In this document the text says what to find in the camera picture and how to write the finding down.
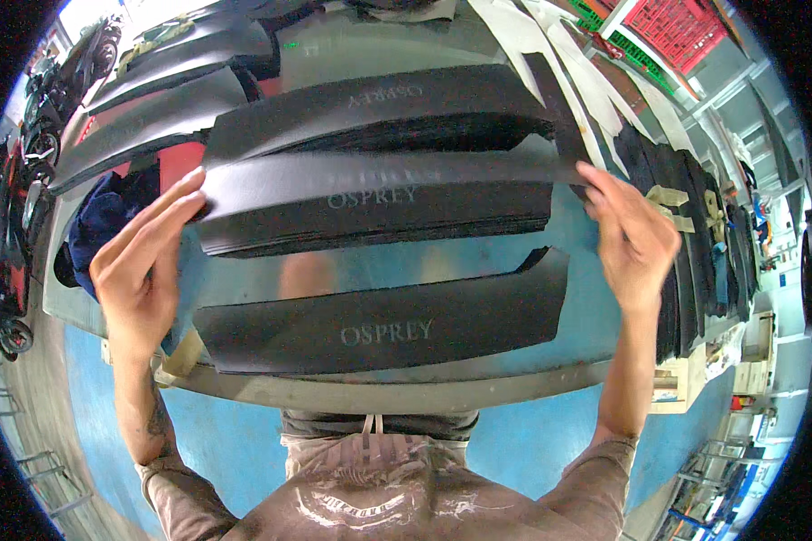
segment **motorcycle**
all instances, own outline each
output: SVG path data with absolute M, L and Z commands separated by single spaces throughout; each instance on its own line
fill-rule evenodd
M 57 164 L 66 123 L 93 83 L 114 69 L 122 22 L 120 16 L 104 18 L 85 32 L 63 64 L 46 59 L 43 70 L 31 74 L 22 125 L 25 154 L 48 153 L 48 163 Z
M 27 315 L 31 251 L 24 234 L 22 211 L 29 177 L 22 174 L 21 142 L 0 144 L 0 353 L 8 361 L 32 347 Z

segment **hand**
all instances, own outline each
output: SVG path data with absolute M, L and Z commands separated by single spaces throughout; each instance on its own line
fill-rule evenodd
M 598 222 L 598 256 L 623 315 L 657 316 L 661 287 L 681 244 L 674 223 L 607 171 L 577 162 L 577 172 L 591 184 L 585 210 Z
M 177 252 L 184 224 L 204 206 L 204 169 L 193 170 L 105 244 L 90 276 L 115 359 L 146 367 L 175 318 Z

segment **green crate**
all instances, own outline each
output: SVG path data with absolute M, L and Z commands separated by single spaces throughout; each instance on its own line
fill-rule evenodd
M 598 29 L 602 27 L 604 19 L 598 16 L 595 11 L 590 8 L 590 6 L 584 2 L 581 2 L 580 0 L 569 0 L 569 2 L 581 16 L 580 20 L 577 21 L 577 26 L 587 30 L 588 32 L 597 32 Z M 610 39 L 608 39 L 608 41 L 622 49 L 625 52 L 626 58 L 628 58 L 630 62 L 639 68 L 645 69 L 646 74 L 649 75 L 653 81 L 657 82 L 668 92 L 674 93 L 673 90 L 671 90 L 671 87 L 668 85 L 668 82 L 665 81 L 664 72 L 661 71 L 659 65 L 656 64 L 655 60 L 650 58 L 634 43 L 626 39 L 619 32 L 614 32 L 612 35 L 610 35 Z

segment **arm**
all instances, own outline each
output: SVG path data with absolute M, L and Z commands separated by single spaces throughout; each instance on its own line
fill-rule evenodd
M 120 433 L 142 493 L 172 541 L 219 539 L 237 523 L 214 487 L 181 460 L 151 374 L 151 356 L 175 318 L 180 235 L 204 205 L 203 182 L 204 170 L 191 172 L 138 213 L 90 265 L 108 324 Z
M 108 325 L 118 424 L 132 460 L 176 454 L 175 431 L 151 373 L 151 356 L 175 317 L 177 250 L 204 205 L 196 170 L 141 211 L 97 252 L 90 274 Z
M 153 380 L 149 362 L 121 356 L 114 363 L 114 405 L 120 434 L 132 460 L 141 466 L 177 454 L 175 429 Z
M 681 240 L 633 186 L 583 163 L 577 170 L 591 184 L 585 209 L 598 222 L 598 255 L 622 324 L 590 446 L 539 502 L 579 528 L 579 537 L 616 539 L 635 445 L 652 403 L 661 287 Z M 553 520 L 542 514 L 537 525 Z
M 598 222 L 598 255 L 622 313 L 617 351 L 598 404 L 591 446 L 636 438 L 650 413 L 661 287 L 680 249 L 673 223 L 634 186 L 586 164 L 587 214 Z

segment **person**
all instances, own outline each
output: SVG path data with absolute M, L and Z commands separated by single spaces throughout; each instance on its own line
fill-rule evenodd
M 179 239 L 204 205 L 204 171 L 132 219 L 97 252 L 91 275 L 108 325 L 120 431 L 166 537 L 616 539 L 652 401 L 660 290 L 681 239 L 631 185 L 584 163 L 577 170 L 589 183 L 585 210 L 598 222 L 598 255 L 622 323 L 594 436 L 538 500 L 467 469 L 477 412 L 283 411 L 286 482 L 243 519 L 233 516 L 181 460 L 150 365 L 175 317 Z

